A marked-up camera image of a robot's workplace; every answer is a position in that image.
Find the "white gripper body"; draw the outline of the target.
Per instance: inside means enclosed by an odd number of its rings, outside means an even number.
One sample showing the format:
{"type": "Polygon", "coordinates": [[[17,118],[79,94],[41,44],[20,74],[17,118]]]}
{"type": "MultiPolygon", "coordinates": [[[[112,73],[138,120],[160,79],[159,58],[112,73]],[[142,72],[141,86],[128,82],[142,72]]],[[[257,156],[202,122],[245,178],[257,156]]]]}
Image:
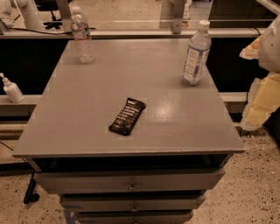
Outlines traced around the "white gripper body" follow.
{"type": "Polygon", "coordinates": [[[259,66],[280,73],[280,16],[263,33],[259,48],[259,66]]]}

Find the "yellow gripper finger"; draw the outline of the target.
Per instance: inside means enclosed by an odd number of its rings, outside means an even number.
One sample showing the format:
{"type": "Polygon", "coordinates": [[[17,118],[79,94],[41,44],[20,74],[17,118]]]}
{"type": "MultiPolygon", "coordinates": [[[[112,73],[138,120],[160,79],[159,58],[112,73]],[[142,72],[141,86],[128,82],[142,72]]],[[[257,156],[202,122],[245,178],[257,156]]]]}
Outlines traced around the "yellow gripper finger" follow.
{"type": "Polygon", "coordinates": [[[261,38],[261,36],[257,37],[253,42],[243,48],[239,56],[245,60],[257,60],[261,38]]]}
{"type": "Polygon", "coordinates": [[[248,103],[242,113],[240,126],[254,131],[263,126],[280,107],[280,74],[270,72],[265,78],[255,78],[248,93],[248,103]]]}

